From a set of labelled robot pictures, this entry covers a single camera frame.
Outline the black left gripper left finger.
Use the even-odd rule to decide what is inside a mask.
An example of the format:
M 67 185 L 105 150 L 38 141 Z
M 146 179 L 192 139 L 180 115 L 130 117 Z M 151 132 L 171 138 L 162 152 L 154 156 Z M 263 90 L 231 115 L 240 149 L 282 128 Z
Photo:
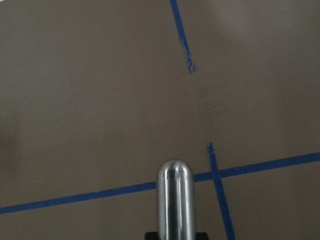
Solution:
M 157 232 L 146 232 L 145 233 L 145 240 L 158 240 L 158 233 Z

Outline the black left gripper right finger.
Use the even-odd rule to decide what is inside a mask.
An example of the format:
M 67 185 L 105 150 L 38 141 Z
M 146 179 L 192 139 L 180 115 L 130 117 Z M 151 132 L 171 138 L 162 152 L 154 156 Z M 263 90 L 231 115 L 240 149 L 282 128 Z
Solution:
M 206 232 L 197 232 L 195 235 L 196 240 L 209 240 L 209 236 Z

